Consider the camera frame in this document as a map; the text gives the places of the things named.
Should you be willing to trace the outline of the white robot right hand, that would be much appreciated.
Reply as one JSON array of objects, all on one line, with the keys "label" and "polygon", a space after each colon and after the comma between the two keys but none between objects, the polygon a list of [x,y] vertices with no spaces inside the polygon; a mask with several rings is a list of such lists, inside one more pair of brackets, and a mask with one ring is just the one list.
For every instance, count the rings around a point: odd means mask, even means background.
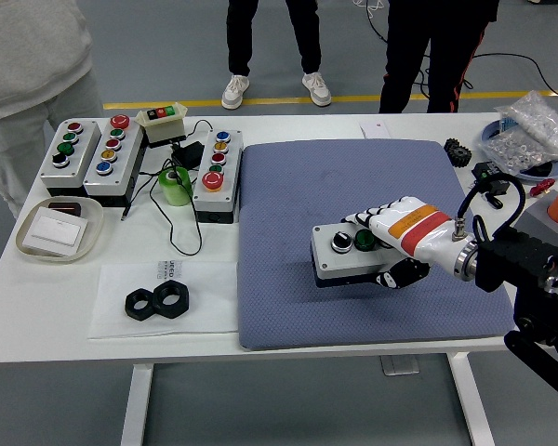
[{"label": "white robot right hand", "polygon": [[376,278],[378,284],[392,289],[427,277],[433,264],[453,275],[461,252],[474,243],[472,234],[457,234],[456,223],[450,216],[413,196],[348,215],[343,220],[370,230],[401,253],[403,259]]}]

